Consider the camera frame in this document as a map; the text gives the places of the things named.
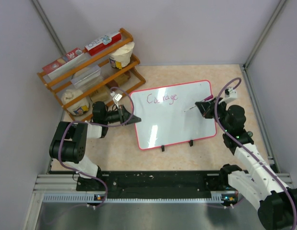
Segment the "silver foil box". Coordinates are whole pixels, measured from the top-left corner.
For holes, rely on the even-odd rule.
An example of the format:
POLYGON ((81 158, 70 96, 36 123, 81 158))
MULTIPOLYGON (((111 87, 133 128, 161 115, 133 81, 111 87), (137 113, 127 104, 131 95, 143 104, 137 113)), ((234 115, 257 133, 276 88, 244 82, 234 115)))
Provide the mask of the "silver foil box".
POLYGON ((76 89, 79 89, 97 78, 100 73, 101 68, 98 65, 94 67, 85 67, 74 74, 73 78, 71 79, 71 83, 76 89))

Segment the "red grey wrap box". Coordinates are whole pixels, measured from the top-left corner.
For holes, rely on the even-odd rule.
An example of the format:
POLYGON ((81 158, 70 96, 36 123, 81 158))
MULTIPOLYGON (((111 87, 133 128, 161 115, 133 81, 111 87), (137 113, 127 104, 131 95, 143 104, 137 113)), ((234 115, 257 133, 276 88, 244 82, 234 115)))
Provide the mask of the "red grey wrap box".
POLYGON ((42 70, 51 80, 54 80, 87 60, 87 55, 80 48, 75 48, 62 57, 47 64, 42 70))

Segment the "magenta-capped whiteboard marker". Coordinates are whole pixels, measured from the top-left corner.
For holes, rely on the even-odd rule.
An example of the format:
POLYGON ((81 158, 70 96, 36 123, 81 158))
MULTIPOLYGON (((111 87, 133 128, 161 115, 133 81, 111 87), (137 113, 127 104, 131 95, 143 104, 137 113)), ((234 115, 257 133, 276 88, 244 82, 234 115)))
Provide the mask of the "magenta-capped whiteboard marker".
MULTIPOLYGON (((210 96, 208 96, 208 97, 202 99, 202 100, 200 101, 200 103, 207 102, 207 101, 213 99, 213 97, 214 97, 213 95, 210 95, 210 96)), ((197 106, 197 103, 198 103, 198 102, 196 102, 192 107, 186 109, 184 112, 187 112, 187 111, 189 111, 189 110, 195 108, 195 107, 197 106)))

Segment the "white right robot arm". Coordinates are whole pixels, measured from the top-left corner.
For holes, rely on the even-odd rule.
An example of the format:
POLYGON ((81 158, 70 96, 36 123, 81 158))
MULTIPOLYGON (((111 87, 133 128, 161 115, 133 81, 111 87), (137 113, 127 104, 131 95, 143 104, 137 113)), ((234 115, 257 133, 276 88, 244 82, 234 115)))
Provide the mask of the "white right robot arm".
POLYGON ((245 110, 239 105, 227 107, 216 99, 196 102, 205 119, 214 119, 223 129, 225 146, 239 159, 247 171, 237 165, 225 164, 219 173, 219 185, 238 190, 256 209, 266 230, 280 230, 297 226, 297 188, 283 182, 257 150, 251 136, 245 130, 245 110))

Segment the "dark brown small box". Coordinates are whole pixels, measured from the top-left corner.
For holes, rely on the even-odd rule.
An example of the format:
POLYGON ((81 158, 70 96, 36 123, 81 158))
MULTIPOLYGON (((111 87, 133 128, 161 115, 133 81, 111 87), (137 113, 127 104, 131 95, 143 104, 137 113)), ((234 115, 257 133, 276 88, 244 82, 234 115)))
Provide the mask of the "dark brown small box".
POLYGON ((117 76, 115 79, 113 79, 112 81, 108 82, 106 84, 106 86, 110 89, 112 87, 120 87, 123 84, 127 83, 128 80, 131 78, 131 75, 127 72, 127 73, 123 73, 119 76, 117 76))

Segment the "brown cardboard box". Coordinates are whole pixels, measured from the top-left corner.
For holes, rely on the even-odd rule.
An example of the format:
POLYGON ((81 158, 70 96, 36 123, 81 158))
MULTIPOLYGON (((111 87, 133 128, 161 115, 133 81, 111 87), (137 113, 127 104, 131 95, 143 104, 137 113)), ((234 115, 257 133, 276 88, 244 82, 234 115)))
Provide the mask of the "brown cardboard box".
POLYGON ((106 86, 102 86, 90 93, 89 97, 93 103, 98 101, 105 102, 109 99, 108 88, 106 86))

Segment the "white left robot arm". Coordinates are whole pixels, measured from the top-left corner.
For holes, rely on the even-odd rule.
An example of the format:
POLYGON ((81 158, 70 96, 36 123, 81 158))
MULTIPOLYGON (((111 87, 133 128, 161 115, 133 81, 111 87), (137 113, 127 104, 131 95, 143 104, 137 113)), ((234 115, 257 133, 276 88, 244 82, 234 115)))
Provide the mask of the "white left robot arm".
POLYGON ((93 103, 92 123, 60 122, 49 147, 49 155, 61 160, 69 168, 74 168, 93 190, 103 186, 104 179, 100 168, 85 155, 88 139, 104 138, 108 125, 119 122, 129 125, 141 122, 141 118, 132 115, 123 105, 111 111, 104 102, 93 103))

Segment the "red white foil box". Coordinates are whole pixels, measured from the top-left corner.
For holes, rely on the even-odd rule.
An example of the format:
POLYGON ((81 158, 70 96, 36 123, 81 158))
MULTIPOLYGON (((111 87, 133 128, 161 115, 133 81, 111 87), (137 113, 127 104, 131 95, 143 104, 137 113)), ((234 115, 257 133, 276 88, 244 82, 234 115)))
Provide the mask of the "red white foil box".
POLYGON ((84 48, 91 56, 94 56, 107 47, 113 45, 117 41, 121 40, 121 38, 121 33, 118 31, 108 33, 88 43, 84 48))

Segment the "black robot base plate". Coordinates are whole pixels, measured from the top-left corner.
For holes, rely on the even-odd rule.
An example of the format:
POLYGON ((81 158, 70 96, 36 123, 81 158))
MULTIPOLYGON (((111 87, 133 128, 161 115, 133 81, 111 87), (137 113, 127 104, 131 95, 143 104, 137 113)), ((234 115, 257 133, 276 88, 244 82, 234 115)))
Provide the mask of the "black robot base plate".
POLYGON ((203 198, 230 191, 219 171, 103 171, 99 177, 111 198, 203 198))

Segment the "pink-framed whiteboard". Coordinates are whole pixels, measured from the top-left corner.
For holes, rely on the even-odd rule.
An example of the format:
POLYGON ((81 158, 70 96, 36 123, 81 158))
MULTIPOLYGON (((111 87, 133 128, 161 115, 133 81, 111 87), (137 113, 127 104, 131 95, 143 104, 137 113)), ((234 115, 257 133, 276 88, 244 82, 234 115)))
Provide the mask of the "pink-framed whiteboard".
POLYGON ((208 80, 134 91, 130 94, 138 146, 148 150, 191 140, 214 137, 214 119, 202 117, 195 102, 212 95, 208 80))

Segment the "orange wooden shelf rack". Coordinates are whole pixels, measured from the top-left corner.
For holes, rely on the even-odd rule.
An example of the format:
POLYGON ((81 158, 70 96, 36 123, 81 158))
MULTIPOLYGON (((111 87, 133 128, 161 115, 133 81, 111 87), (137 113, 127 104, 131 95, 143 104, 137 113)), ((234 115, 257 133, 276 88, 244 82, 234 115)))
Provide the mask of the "orange wooden shelf rack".
POLYGON ((84 49, 73 49, 44 66, 37 75, 72 121, 88 120, 94 102, 113 104, 109 97, 111 87, 123 87, 131 93, 145 84, 145 78, 135 68, 140 60, 132 51, 127 53, 126 65, 109 56, 132 42, 132 35, 120 28, 84 49))

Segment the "white bag upper shelf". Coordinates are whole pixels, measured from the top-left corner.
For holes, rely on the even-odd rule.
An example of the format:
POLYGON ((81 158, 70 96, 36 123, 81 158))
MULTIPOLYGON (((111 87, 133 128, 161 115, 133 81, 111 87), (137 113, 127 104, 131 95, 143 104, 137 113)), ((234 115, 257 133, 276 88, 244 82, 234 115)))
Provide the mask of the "white bag upper shelf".
POLYGON ((111 67, 123 69, 131 60, 135 43, 129 42, 108 55, 111 67))

